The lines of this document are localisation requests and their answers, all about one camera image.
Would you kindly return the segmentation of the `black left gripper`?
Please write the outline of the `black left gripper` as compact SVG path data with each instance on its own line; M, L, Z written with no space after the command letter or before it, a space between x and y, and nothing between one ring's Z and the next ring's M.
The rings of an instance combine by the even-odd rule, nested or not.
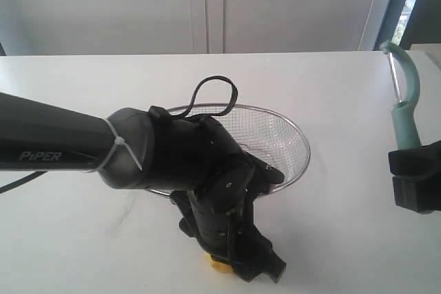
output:
M254 201L260 195L256 166L250 159L224 159L196 172L190 186L172 191L182 214L179 227L215 260L232 263L246 282L266 275L279 283L286 262L254 225Z

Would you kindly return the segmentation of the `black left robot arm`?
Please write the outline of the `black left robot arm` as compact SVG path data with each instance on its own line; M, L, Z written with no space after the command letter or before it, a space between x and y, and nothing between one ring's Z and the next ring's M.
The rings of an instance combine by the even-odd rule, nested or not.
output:
M215 114L123 108L107 118L1 95L1 169L95 171L113 189L165 189L179 227L242 280L278 282L285 262L254 225L254 201L283 173L246 152Z

